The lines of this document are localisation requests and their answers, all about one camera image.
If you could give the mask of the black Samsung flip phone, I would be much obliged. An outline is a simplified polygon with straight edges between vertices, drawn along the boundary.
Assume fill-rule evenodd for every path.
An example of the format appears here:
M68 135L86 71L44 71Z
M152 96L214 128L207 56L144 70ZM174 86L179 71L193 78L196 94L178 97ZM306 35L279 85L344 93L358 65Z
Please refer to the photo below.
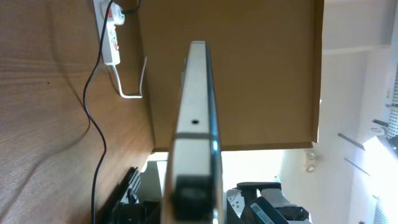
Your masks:
M224 223L221 143L210 47L191 42L168 156L161 223Z

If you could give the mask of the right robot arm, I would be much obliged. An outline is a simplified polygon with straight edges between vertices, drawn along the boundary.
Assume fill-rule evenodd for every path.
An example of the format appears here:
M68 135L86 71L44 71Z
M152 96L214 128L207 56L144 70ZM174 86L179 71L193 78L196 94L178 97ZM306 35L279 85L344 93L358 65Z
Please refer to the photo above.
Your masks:
M226 196L227 224L312 224L306 209L285 198L280 182L241 182Z

